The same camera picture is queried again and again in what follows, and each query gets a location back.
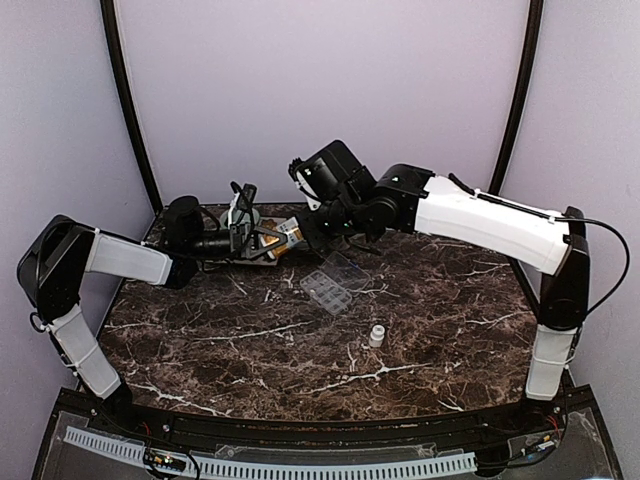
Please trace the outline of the clear plastic pill organizer box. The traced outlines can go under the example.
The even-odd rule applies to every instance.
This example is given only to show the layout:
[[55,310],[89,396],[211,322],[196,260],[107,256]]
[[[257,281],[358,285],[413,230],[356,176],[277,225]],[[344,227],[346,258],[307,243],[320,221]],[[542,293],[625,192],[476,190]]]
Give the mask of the clear plastic pill organizer box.
[[350,308],[354,296],[362,293],[370,281],[370,275],[353,260],[333,252],[318,269],[300,280],[300,286],[320,308],[339,315]]

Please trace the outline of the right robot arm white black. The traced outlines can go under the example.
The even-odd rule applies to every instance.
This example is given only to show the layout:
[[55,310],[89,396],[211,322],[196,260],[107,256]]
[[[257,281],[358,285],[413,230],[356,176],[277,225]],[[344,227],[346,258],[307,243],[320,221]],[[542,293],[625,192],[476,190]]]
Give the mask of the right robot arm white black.
[[288,174],[307,200],[295,219],[314,250],[362,236],[359,250],[373,253],[375,242],[394,230],[463,241],[540,272],[526,399],[511,410],[510,424],[530,434],[547,420],[546,401],[556,396],[583,324],[599,307],[589,302],[586,228],[604,222],[574,207],[558,212],[520,204],[471,188],[454,174],[408,164],[393,165],[376,179],[341,140],[292,160]]

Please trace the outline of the large orange label pill bottle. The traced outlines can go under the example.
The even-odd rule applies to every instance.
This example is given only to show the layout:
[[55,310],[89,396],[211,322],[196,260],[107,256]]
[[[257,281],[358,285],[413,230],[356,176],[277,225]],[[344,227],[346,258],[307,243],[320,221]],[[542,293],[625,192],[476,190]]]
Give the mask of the large orange label pill bottle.
[[[285,239],[279,240],[279,241],[285,241],[287,243],[286,250],[283,251],[282,255],[294,249],[299,244],[305,241],[302,231],[300,229],[299,223],[295,217],[290,217],[289,219],[283,220],[281,222],[277,222],[274,218],[267,218],[261,222],[261,225],[266,228],[278,230],[285,234]],[[276,242],[277,240],[278,239],[276,238],[268,238],[268,237],[261,236],[260,242],[261,244],[271,244]]]

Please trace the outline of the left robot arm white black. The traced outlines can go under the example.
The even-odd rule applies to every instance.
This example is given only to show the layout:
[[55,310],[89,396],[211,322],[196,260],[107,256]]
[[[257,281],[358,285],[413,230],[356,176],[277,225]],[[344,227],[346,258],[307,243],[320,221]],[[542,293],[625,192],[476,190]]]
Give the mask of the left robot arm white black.
[[261,225],[242,197],[232,202],[227,220],[222,224],[196,197],[182,196],[165,210],[159,242],[149,244],[57,215],[18,263],[33,327],[50,336],[65,367],[91,394],[109,399],[101,417],[120,436],[134,435],[141,415],[114,397],[126,388],[85,318],[87,280],[112,277],[179,290],[206,262],[251,262],[273,256],[287,242],[284,233]]

